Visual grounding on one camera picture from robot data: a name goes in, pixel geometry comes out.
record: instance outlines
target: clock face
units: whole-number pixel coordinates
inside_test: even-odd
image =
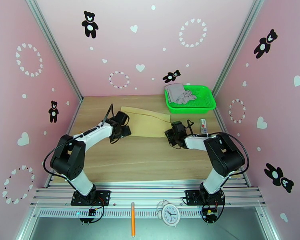
[[[163,209],[162,217],[168,224],[175,224],[179,221],[179,212],[175,206],[168,205]]]

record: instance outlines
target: black mounting plate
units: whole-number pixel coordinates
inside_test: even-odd
[[[111,194],[111,191],[109,191],[109,190],[96,190],[96,197],[100,197],[103,199],[104,206],[109,205],[110,194]],[[92,204],[87,205],[84,202],[82,202],[80,195],[76,191],[73,193],[71,205],[72,206],[92,206]],[[97,199],[93,205],[94,206],[102,206],[102,203],[100,202],[100,200]]]
[[[200,196],[199,190],[186,190],[186,201],[187,205],[193,206],[193,205],[204,205]],[[211,199],[206,203],[206,205],[215,205],[215,201],[217,201],[218,205],[225,205],[224,197],[222,191],[219,191],[216,197]]]

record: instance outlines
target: pink wall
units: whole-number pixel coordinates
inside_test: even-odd
[[[257,59],[254,49],[271,29],[278,38]],[[300,239],[300,0],[265,1],[217,105],[229,132],[248,149],[248,176],[261,189],[282,239]],[[266,163],[294,182],[291,193],[282,186],[286,179],[272,184]]]
[[[56,123],[48,113],[52,100]],[[16,237],[47,179],[42,161],[78,102],[25,0],[0,0],[0,239]]]
[[[176,70],[175,82],[212,89],[253,2],[37,1],[84,96],[162,94]],[[96,38],[85,35],[84,11],[95,14]]]

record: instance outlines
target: orange pencil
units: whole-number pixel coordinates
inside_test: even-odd
[[[134,222],[134,203],[131,203],[131,236],[136,236],[136,225]]]

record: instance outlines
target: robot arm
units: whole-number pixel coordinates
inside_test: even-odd
[[[217,194],[229,175],[244,165],[245,159],[229,136],[218,134],[209,137],[207,134],[193,134],[191,126],[194,123],[188,120],[188,127],[182,122],[173,122],[172,128],[165,132],[172,146],[178,144],[185,149],[206,151],[209,155],[212,171],[201,186],[203,201],[208,201]]]
[[[50,162],[51,168],[65,176],[74,187],[74,198],[79,198],[77,202],[83,202],[85,205],[93,204],[98,196],[96,187],[83,171],[86,151],[105,138],[110,138],[113,144],[131,134],[129,126],[125,124],[129,119],[125,113],[119,111],[110,119],[107,119],[107,116],[108,114],[97,126],[81,134],[62,136]]]

